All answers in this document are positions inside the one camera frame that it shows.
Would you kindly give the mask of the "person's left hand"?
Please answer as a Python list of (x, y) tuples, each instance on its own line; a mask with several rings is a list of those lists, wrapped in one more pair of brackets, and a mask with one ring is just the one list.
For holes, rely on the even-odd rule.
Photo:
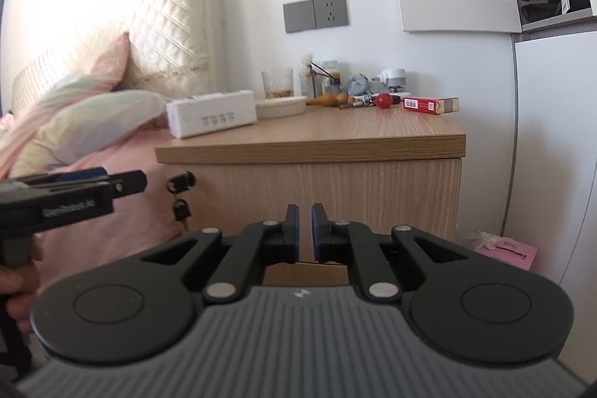
[(40, 271), (37, 264), (44, 258), (44, 251), (38, 240), (33, 241), (31, 260), (23, 267), (1, 267), (1, 294), (8, 296), (6, 311), (24, 334), (31, 334), (30, 312), (37, 291), (40, 288)]

